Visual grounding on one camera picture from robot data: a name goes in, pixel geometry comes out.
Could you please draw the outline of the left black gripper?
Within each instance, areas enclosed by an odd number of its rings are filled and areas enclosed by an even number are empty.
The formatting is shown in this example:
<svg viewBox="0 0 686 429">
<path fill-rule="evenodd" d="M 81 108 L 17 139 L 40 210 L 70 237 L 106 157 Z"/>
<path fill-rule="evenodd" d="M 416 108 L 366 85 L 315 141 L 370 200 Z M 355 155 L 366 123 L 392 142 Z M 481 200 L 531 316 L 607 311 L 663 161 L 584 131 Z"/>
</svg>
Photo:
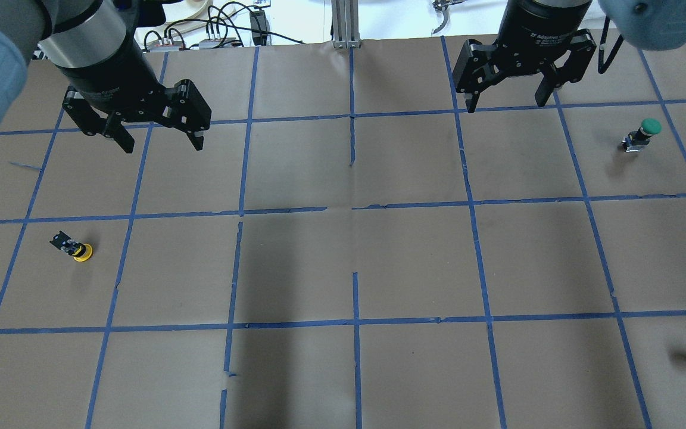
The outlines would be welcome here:
<svg viewBox="0 0 686 429">
<path fill-rule="evenodd" d="M 131 154 L 135 139 L 122 122 L 156 122 L 185 133 L 195 150 L 204 147 L 212 110 L 198 87 L 183 79 L 166 89 L 139 47 L 120 47 L 89 66 L 62 66 L 61 73 L 69 81 L 63 108 L 85 134 L 112 139 Z"/>
</svg>

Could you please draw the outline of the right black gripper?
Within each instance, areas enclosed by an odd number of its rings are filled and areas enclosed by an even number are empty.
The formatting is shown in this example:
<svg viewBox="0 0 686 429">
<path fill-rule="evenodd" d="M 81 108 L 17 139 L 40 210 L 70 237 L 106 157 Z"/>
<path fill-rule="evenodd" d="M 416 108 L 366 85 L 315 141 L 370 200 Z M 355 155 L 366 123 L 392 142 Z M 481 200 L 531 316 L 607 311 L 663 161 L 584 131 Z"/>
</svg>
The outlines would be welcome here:
<svg viewBox="0 0 686 429">
<path fill-rule="evenodd" d="M 535 92 L 542 108 L 566 82 L 579 82 L 597 45 L 590 30 L 579 30 L 590 1 L 509 1 L 492 45 L 466 40 L 454 65 L 454 89 L 466 111 L 476 111 L 484 90 L 509 76 L 540 72 Z M 555 61 L 568 54 L 566 62 Z"/>
</svg>

